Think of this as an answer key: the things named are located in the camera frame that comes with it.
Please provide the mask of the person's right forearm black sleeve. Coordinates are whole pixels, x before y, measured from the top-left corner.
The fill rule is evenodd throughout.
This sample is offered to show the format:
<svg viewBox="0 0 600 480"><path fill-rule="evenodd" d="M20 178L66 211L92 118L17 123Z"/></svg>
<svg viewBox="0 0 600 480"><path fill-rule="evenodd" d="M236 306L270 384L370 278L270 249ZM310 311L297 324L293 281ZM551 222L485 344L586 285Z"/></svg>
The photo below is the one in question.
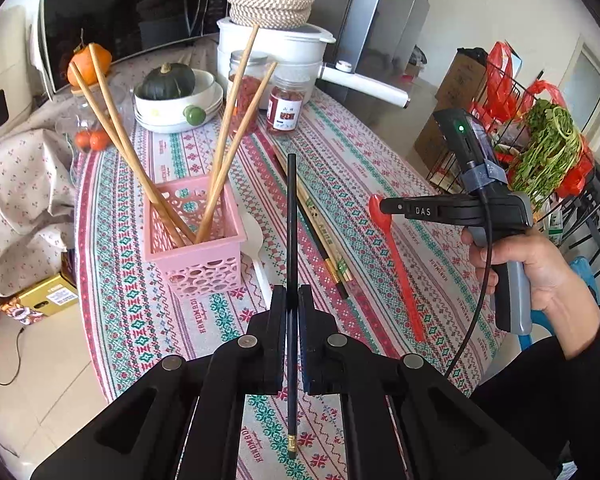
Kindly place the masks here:
<svg viewBox="0 0 600 480"><path fill-rule="evenodd" d="M532 344L470 400L547 469L568 450L574 478L600 479L600 328L570 360L555 337Z"/></svg>

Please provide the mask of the person's right hand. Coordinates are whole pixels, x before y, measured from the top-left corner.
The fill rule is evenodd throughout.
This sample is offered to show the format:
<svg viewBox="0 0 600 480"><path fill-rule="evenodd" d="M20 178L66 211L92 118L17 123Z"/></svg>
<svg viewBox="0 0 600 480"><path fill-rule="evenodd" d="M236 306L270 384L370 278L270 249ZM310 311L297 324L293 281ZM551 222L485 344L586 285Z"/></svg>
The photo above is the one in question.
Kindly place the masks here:
<svg viewBox="0 0 600 480"><path fill-rule="evenodd" d="M530 282L531 307L544 312L570 360L582 353L595 339L600 328L600 307L585 281L545 236L535 230L498 240L491 249L480 248L464 229L460 237L469 247L469 261L476 277L486 280L486 291L494 292L498 276L486 270L486 258L495 264L518 261Z"/></svg>

